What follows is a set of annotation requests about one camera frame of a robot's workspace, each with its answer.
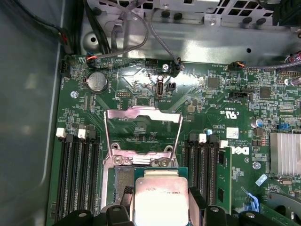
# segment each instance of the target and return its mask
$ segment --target cable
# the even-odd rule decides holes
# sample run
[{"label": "cable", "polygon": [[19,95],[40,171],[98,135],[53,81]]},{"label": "cable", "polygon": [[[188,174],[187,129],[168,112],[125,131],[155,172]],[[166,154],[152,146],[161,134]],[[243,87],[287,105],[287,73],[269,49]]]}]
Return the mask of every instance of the cable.
[{"label": "cable", "polygon": [[109,42],[108,42],[108,39],[107,39],[107,37],[104,33],[103,28],[100,26],[97,19],[94,17],[93,11],[90,8],[87,0],[83,0],[83,1],[84,1],[84,7],[85,7],[85,10],[86,10],[86,15],[88,17],[89,23],[92,27],[92,30],[93,30],[93,32],[96,36],[97,41],[98,41],[99,51],[102,54],[111,53]]},{"label": "cable", "polygon": [[98,59],[106,58],[106,57],[115,57],[115,56],[118,56],[118,55],[122,55],[122,54],[128,53],[128,52],[130,52],[132,50],[135,50],[137,48],[140,48],[141,46],[143,46],[146,43],[146,41],[147,41],[147,39],[149,37],[149,30],[148,30],[147,24],[145,23],[145,21],[140,16],[138,16],[136,13],[133,13],[132,11],[128,10],[127,8],[122,7],[122,6],[120,6],[120,5],[118,5],[118,4],[114,3],[114,2],[111,2],[111,1],[108,1],[108,0],[98,0],[98,1],[102,2],[102,3],[105,3],[105,4],[109,4],[111,6],[114,6],[114,7],[118,8],[118,9],[126,12],[126,13],[131,14],[133,17],[136,17],[138,20],[140,20],[141,23],[143,24],[144,28],[145,28],[145,37],[144,37],[143,41],[139,45],[132,46],[132,47],[129,47],[127,49],[124,49],[124,50],[121,50],[121,51],[117,51],[115,53],[110,53],[110,54],[106,54],[106,55],[97,56]]},{"label": "cable", "polygon": [[[141,6],[142,4],[146,3],[147,0],[134,0],[132,2],[130,2],[130,4],[127,6],[128,10],[133,10],[139,6]],[[127,19],[127,14],[125,12],[122,12],[120,14],[120,16],[118,17],[118,20],[122,20],[125,21]],[[111,49],[112,52],[117,51],[117,33],[118,32],[122,32],[120,29],[120,26],[118,25],[114,25],[112,32],[111,32]]]},{"label": "cable", "polygon": [[261,2],[260,0],[255,0],[257,2],[258,5],[260,5],[262,8],[266,9],[266,10],[270,10],[270,11],[274,11],[277,4],[266,4]]},{"label": "cable", "polygon": [[150,28],[150,31],[151,31],[152,35],[155,37],[155,39],[161,44],[161,46],[162,46],[162,47],[167,51],[167,53],[169,53],[169,55],[173,58],[174,63],[175,63],[176,65],[178,65],[178,64],[179,64],[178,59],[175,57],[175,55],[174,55],[174,53],[172,52],[172,50],[170,50],[170,49],[168,48],[168,46],[165,44],[165,42],[157,35],[157,33],[155,32],[154,27],[152,26],[152,19],[153,19],[154,14],[155,14],[155,12],[156,12],[157,10],[158,10],[157,8],[153,9],[153,11],[151,12],[151,15],[150,15],[150,19],[149,19],[149,28]]},{"label": "cable", "polygon": [[288,64],[282,64],[282,65],[273,65],[273,66],[245,66],[245,68],[251,68],[251,69],[279,69],[279,68],[287,68],[287,67],[294,67],[297,65],[301,65],[301,60],[288,63]]}]

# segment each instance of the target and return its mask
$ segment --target sticker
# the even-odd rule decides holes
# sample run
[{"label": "sticker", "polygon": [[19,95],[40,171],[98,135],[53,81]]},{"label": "sticker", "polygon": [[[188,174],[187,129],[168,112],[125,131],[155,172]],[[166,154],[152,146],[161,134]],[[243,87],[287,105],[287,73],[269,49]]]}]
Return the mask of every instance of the sticker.
[{"label": "sticker", "polygon": [[239,136],[239,128],[227,127],[227,135],[228,139],[238,139]]},{"label": "sticker", "polygon": [[268,179],[267,175],[262,174],[260,178],[258,178],[258,180],[255,182],[255,184],[260,187],[266,179]]}]

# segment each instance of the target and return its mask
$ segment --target blue component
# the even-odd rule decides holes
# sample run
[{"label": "blue component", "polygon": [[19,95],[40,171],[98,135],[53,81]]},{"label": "blue component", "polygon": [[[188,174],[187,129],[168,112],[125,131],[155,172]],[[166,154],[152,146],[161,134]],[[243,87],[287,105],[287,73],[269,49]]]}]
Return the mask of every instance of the blue component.
[{"label": "blue component", "polygon": [[210,135],[212,135],[212,134],[213,134],[212,129],[207,129],[207,130],[206,130],[206,135],[207,135],[207,136],[210,136]]},{"label": "blue component", "polygon": [[252,211],[255,211],[255,212],[259,213],[259,201],[258,201],[258,199],[249,192],[246,192],[246,194],[251,198],[251,202],[250,202],[250,205],[248,205],[248,208],[250,208],[250,210],[252,210]]}]

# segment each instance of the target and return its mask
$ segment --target red wire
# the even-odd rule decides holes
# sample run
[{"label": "red wire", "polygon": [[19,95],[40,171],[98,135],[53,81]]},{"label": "red wire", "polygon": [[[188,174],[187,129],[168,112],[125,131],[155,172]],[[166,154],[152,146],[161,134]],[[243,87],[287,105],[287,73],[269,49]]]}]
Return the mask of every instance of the red wire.
[{"label": "red wire", "polygon": [[97,56],[90,56],[87,58],[87,60],[96,59],[96,58],[97,58]]}]

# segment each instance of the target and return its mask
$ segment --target aluminum heatsink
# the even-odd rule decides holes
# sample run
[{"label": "aluminum heatsink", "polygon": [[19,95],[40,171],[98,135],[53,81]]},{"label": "aluminum heatsink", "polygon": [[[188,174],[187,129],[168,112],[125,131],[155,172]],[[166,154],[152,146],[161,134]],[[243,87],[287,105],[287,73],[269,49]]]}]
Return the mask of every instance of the aluminum heatsink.
[{"label": "aluminum heatsink", "polygon": [[270,134],[271,172],[278,175],[301,174],[301,134]]}]

